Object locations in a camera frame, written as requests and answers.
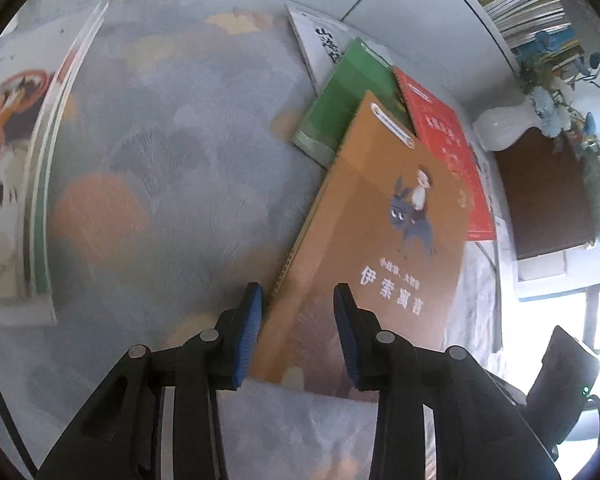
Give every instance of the donkey illustration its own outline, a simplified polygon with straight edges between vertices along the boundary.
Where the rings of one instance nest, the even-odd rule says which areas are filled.
[[[416,174],[417,187],[402,188],[402,177],[398,177],[394,187],[394,196],[389,208],[391,225],[402,232],[402,244],[398,252],[403,252],[410,239],[418,237],[422,241],[425,252],[432,255],[433,229],[427,219],[427,193],[433,182],[429,171],[422,166]]]

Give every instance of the white vase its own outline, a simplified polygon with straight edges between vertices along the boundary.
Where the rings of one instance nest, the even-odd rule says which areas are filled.
[[[480,114],[474,122],[474,131],[482,147],[488,152],[499,152],[516,142],[523,133],[542,121],[530,97],[518,106],[492,108]]]

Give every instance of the flower arrangement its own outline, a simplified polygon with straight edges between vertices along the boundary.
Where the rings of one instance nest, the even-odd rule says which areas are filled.
[[[591,112],[583,116],[571,106],[573,91],[580,81],[600,88],[595,82],[600,75],[600,53],[594,52],[589,56],[588,66],[584,56],[578,56],[574,60],[578,73],[567,82],[554,73],[551,54],[558,47],[552,43],[551,35],[544,31],[538,32],[534,43],[536,51],[520,60],[520,85],[542,121],[542,133],[556,139],[558,149],[562,147],[564,140],[561,134],[572,144],[581,144],[583,138],[595,134],[596,122]]]

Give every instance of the green book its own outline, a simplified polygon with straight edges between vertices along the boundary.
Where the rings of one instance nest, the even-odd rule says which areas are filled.
[[[413,131],[391,64],[356,38],[302,119],[292,142],[321,166],[330,167],[367,90]]]

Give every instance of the red book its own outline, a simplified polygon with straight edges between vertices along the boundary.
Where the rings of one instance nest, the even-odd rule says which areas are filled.
[[[467,197],[470,208],[467,240],[493,240],[493,216],[484,197],[474,152],[456,113],[398,67],[394,66],[394,73],[418,138],[472,192]]]

